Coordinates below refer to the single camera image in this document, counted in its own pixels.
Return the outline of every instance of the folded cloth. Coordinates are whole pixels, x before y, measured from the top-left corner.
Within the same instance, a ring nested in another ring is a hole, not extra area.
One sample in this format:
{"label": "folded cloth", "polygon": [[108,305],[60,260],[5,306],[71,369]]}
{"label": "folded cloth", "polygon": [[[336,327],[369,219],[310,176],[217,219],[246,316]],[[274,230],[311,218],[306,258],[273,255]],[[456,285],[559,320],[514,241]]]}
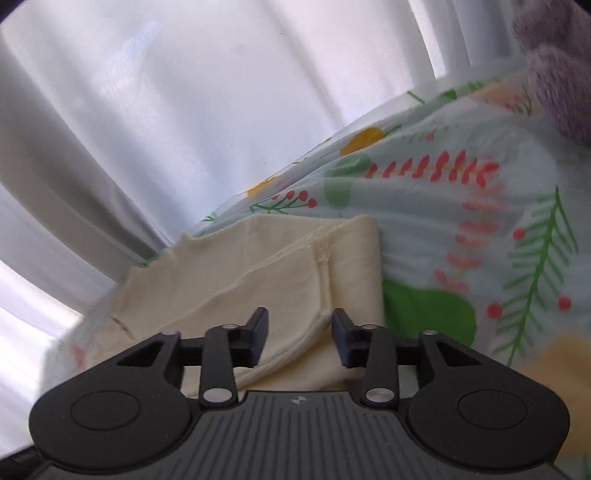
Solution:
{"label": "folded cloth", "polygon": [[[268,339],[256,368],[235,369],[238,388],[323,388],[357,376],[340,365],[330,339],[332,310],[344,308],[357,324],[384,324],[376,223],[366,215],[252,215],[208,236],[184,236],[147,268],[132,268],[111,306],[87,367],[161,330],[203,336],[244,324],[264,306]],[[187,368],[183,392],[198,389],[198,369]]]}
{"label": "folded cloth", "polygon": [[559,458],[591,451],[591,338],[563,335],[533,357],[522,372],[553,390],[569,409],[569,436]]}

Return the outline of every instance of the silver screw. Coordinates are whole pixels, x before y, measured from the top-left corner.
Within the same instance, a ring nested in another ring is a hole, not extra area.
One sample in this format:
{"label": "silver screw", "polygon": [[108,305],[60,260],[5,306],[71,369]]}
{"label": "silver screw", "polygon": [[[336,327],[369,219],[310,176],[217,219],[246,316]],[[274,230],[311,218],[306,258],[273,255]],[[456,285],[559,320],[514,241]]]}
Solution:
{"label": "silver screw", "polygon": [[203,398],[211,403],[224,403],[232,398],[232,392],[227,388],[210,388],[205,391]]}
{"label": "silver screw", "polygon": [[394,392],[389,388],[372,388],[365,393],[365,398],[374,403],[389,402],[394,396]]}

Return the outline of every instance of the purple fur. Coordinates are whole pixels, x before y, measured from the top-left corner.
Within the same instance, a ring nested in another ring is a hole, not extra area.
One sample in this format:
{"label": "purple fur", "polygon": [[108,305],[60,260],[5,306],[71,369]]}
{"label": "purple fur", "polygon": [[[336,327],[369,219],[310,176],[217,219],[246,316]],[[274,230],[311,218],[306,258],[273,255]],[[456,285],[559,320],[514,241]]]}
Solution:
{"label": "purple fur", "polygon": [[591,143],[591,15],[573,0],[517,0],[513,31],[540,105],[565,136]]}

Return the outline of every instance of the ribbed gray panel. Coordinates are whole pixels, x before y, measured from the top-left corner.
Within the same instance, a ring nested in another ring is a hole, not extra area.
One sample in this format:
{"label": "ribbed gray panel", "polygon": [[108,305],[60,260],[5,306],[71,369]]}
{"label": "ribbed gray panel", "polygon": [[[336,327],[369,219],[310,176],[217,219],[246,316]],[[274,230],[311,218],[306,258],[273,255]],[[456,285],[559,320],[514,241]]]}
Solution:
{"label": "ribbed gray panel", "polygon": [[[175,452],[104,480],[563,480],[551,466],[474,473],[432,458],[398,417],[347,392],[251,392],[237,408],[203,415]],[[50,466],[35,480],[97,480]]]}

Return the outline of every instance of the sheer curtain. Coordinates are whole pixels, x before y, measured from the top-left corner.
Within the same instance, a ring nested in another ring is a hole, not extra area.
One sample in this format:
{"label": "sheer curtain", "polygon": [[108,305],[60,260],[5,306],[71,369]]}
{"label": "sheer curtain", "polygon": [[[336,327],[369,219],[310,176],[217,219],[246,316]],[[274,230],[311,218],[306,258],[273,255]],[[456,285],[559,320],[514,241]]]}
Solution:
{"label": "sheer curtain", "polygon": [[509,0],[25,1],[0,27],[0,455],[28,441],[44,348],[130,265],[394,96],[510,55],[510,17]]}

